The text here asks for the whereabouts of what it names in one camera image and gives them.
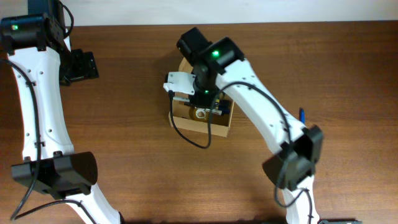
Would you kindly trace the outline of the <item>black permanent marker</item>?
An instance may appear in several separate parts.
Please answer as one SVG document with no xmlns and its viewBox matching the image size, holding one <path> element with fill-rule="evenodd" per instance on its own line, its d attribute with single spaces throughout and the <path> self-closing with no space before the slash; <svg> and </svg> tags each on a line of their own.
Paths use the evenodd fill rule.
<svg viewBox="0 0 398 224">
<path fill-rule="evenodd" d="M 190 102 L 189 98 L 183 98 L 183 97 L 180 97 L 180 96 L 174 96 L 173 100 L 182 101 L 182 102 Z"/>
</svg>

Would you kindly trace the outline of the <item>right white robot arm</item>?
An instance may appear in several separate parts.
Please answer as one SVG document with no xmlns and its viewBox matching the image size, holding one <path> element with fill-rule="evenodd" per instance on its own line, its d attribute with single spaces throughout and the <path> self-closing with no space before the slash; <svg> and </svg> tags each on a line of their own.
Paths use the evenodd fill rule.
<svg viewBox="0 0 398 224">
<path fill-rule="evenodd" d="M 189 103 L 213 111 L 221 94 L 230 97 L 264 138 L 273 156 L 262 168 L 274 184 L 275 198 L 286 210 L 287 223 L 319 223 L 313 183 L 320 160 L 323 132 L 306 127 L 272 96 L 239 47 L 225 37 L 210 42 L 194 27 L 182 34 L 177 48 L 193 67 L 186 84 L 176 83 L 169 94 L 188 95 Z"/>
</svg>

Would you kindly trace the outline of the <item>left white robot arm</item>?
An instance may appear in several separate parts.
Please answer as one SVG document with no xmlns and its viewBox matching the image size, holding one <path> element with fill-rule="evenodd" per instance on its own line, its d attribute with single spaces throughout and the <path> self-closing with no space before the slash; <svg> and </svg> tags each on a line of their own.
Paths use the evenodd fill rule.
<svg viewBox="0 0 398 224">
<path fill-rule="evenodd" d="M 63 115 L 60 87 L 98 78 L 92 52 L 72 49 L 68 8 L 59 0 L 29 0 L 24 16 L 1 20 L 4 63 L 14 72 L 24 125 L 23 161 L 12 178 L 29 192 L 67 204 L 85 223 L 123 223 L 98 186 L 91 152 L 74 151 Z"/>
</svg>

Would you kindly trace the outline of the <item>blue whiteboard marker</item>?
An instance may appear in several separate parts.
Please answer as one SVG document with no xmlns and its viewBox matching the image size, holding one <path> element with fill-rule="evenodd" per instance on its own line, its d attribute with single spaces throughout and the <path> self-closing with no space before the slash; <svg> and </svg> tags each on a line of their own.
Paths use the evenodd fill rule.
<svg viewBox="0 0 398 224">
<path fill-rule="evenodd" d="M 216 105 L 213 109 L 213 113 L 219 116 L 224 116 L 226 114 L 230 114 L 231 109 L 228 106 Z"/>
</svg>

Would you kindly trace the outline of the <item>brown cardboard box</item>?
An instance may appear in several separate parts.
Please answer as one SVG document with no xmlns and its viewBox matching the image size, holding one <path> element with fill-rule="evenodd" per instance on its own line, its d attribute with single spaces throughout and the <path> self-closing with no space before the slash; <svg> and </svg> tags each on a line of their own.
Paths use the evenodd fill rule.
<svg viewBox="0 0 398 224">
<path fill-rule="evenodd" d="M 183 59 L 179 65 L 177 72 L 192 73 L 193 67 Z M 187 94 L 174 92 L 174 96 L 180 96 L 188 98 Z M 213 113 L 211 122 L 211 133 L 212 135 L 227 137 L 230 127 L 231 120 L 233 117 L 234 101 L 224 93 L 220 97 L 225 97 L 229 101 L 228 107 L 231 109 L 230 114 L 219 116 Z M 169 120 L 171 126 L 176 126 L 178 129 L 186 129 L 190 131 L 196 131 L 199 133 L 207 133 L 208 126 L 207 122 L 193 120 L 193 109 L 194 106 L 185 106 L 182 101 L 175 101 L 172 99 L 172 111 L 169 113 Z"/>
</svg>

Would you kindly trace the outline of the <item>blue ballpoint pen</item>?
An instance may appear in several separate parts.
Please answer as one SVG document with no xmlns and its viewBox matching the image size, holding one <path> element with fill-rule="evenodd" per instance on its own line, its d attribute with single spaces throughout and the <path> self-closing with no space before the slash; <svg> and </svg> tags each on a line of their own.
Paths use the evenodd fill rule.
<svg viewBox="0 0 398 224">
<path fill-rule="evenodd" d="M 305 110 L 303 108 L 299 109 L 299 120 L 305 124 Z"/>
</svg>

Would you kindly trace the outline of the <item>yellow clear tape roll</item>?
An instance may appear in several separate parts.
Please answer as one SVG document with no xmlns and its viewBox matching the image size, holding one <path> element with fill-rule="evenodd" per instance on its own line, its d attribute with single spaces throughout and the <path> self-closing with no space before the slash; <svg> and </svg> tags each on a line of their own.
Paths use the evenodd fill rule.
<svg viewBox="0 0 398 224">
<path fill-rule="evenodd" d="M 203 108 L 194 108 L 193 112 L 193 120 L 207 122 L 210 116 L 210 112 L 207 109 Z"/>
</svg>

